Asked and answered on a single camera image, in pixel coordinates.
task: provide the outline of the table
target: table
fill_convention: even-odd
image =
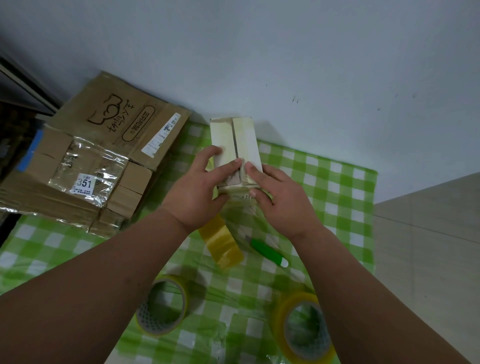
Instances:
[[[211,144],[207,125],[188,122],[171,149],[140,218],[155,210],[194,155]],[[263,163],[302,184],[317,216],[370,271],[374,270],[372,213],[377,173],[297,150],[258,142]],[[182,324],[161,338],[143,334],[134,319],[115,350],[139,363],[284,363],[268,319],[282,292],[311,291],[312,283],[292,244],[268,225],[257,207],[222,211],[245,256],[223,272],[197,231],[162,269],[189,280],[191,306]],[[289,261],[276,266],[256,253],[245,237],[259,238]],[[53,268],[104,239],[37,216],[23,216],[0,250],[0,293]]]

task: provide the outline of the person's left arm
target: person's left arm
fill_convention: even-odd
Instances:
[[[104,363],[165,263],[227,201],[213,188],[241,160],[206,172],[219,153],[202,150],[154,213],[0,296],[2,362]]]

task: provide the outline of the green utility knife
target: green utility knife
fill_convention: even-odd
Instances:
[[[254,238],[250,238],[250,244],[252,245],[253,249],[258,251],[261,255],[263,255],[268,260],[271,260],[272,262],[274,262],[275,264],[283,268],[288,267],[288,260],[282,257],[282,254],[277,252],[271,246],[265,244],[261,240],[254,239]]]

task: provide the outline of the person's left hand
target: person's left hand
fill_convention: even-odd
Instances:
[[[222,153],[217,146],[208,146],[197,154],[190,169],[175,182],[165,196],[161,209],[169,212],[188,233],[203,227],[228,201],[226,194],[213,198],[214,187],[241,166],[241,158],[207,172],[209,158]]]

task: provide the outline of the tile floor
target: tile floor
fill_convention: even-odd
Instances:
[[[377,278],[480,363],[480,173],[375,205]]]

